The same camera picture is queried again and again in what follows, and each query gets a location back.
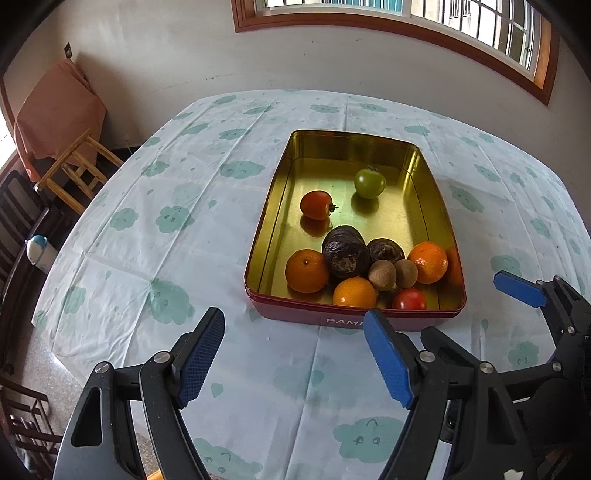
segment tablecloth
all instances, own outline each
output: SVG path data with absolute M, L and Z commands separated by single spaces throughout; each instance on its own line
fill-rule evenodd
M 267 189 L 300 128 L 421 148 L 466 280 L 466 307 L 441 330 L 498 370 L 545 362 L 553 343 L 539 310 L 495 290 L 496 271 L 533 281 L 561 275 L 589 298 L 591 241 L 564 184 L 505 141 L 443 115 L 342 93 L 266 90 L 196 101 L 90 204 L 33 323 L 84 383 L 99 361 L 122 367 L 170 349 L 209 306 L 220 307 L 226 335 L 183 418 L 208 470 L 228 480 L 375 479 L 407 415 L 360 330 L 267 320 L 245 294 Z M 418 333 L 410 336 L 420 345 Z M 144 421 L 140 411 L 135 419 Z M 440 447 L 432 478 L 446 459 Z

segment floor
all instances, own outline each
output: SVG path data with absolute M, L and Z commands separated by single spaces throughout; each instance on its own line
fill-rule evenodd
M 47 395 L 50 400 L 51 426 L 55 433 L 63 434 L 82 392 L 82 385 L 51 353 L 39 332 L 31 324 L 35 304 L 44 281 L 45 275 L 39 271 L 35 272 L 29 284 L 28 298 L 23 302 L 21 310 L 20 331 L 15 335 L 17 338 L 15 372 L 10 378 L 25 387 Z M 149 439 L 138 434 L 136 438 L 144 470 L 149 475 L 158 469 L 152 444 Z

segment red tomato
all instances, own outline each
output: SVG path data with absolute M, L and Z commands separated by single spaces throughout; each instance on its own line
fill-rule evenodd
M 300 210 L 312 220 L 326 220 L 337 208 L 330 195 L 323 190 L 306 193 L 300 202 Z
M 392 302 L 394 310 L 427 310 L 425 295 L 416 288 L 405 288 L 399 291 Z

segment metal screw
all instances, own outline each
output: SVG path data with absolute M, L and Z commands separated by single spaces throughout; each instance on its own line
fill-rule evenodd
M 164 363 L 168 362 L 169 359 L 170 359 L 170 353 L 168 353 L 168 352 L 158 352 L 156 355 L 154 355 L 154 361 L 157 364 L 164 364 Z
M 423 350 L 420 354 L 418 354 L 418 357 L 427 364 L 435 361 L 435 355 L 433 355 L 429 350 Z
M 495 367 L 493 367 L 489 362 L 482 362 L 480 364 L 480 371 L 485 374 L 491 374 L 495 371 Z
M 109 369 L 108 362 L 101 362 L 95 367 L 95 373 L 103 374 Z

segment wrinkled dark fruit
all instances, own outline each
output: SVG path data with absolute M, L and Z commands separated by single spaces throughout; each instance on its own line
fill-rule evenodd
M 368 243 L 368 249 L 371 263 L 388 260 L 394 264 L 404 258 L 402 248 L 389 238 L 374 238 Z
M 326 235 L 322 255 L 331 273 L 338 278 L 364 275 L 369 268 L 369 250 L 361 234 L 350 225 L 333 228 Z

